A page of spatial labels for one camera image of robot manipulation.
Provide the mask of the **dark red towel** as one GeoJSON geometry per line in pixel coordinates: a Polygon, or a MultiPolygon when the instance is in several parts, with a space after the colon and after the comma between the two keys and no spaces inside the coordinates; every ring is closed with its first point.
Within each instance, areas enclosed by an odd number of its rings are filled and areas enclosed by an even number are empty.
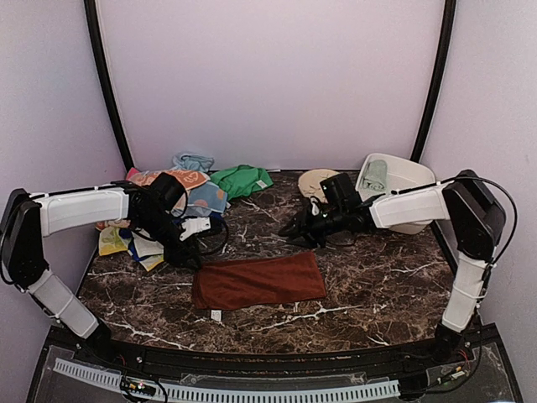
{"type": "Polygon", "coordinates": [[[256,305],[288,304],[326,297],[315,254],[204,264],[193,279],[197,309],[233,311],[256,305]]]}

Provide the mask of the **mint green panda towel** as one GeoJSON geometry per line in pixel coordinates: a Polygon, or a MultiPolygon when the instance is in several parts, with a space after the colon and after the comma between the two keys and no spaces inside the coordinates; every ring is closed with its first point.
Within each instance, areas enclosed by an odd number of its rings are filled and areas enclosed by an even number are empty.
{"type": "Polygon", "coordinates": [[[371,160],[362,171],[362,189],[385,192],[387,187],[388,165],[385,160],[371,160]]]}

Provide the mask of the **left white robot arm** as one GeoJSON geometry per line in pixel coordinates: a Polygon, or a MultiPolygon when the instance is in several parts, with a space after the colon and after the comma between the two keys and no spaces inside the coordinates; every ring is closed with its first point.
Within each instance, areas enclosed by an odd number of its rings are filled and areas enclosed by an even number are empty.
{"type": "Polygon", "coordinates": [[[8,196],[1,219],[1,276],[28,294],[53,320],[85,342],[86,353],[101,366],[118,359],[107,324],[87,307],[52,265],[53,249],[69,235],[95,242],[90,226],[126,220],[160,243],[164,260],[174,267],[201,267],[199,249],[176,217],[175,204],[186,189],[162,173],[148,185],[115,181],[102,186],[32,193],[16,188],[8,196]]]}

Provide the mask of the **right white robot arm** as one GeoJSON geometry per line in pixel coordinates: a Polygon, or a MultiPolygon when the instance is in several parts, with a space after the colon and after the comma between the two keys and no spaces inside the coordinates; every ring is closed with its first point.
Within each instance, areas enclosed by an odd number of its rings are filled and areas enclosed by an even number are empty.
{"type": "Polygon", "coordinates": [[[499,257],[507,214],[491,192],[496,182],[473,170],[414,188],[363,199],[350,176],[341,173],[320,183],[326,202],[310,197],[278,232],[288,243],[325,247],[328,236],[363,233],[414,222],[449,222],[456,240],[457,268],[441,325],[462,332],[469,324],[499,257]]]}

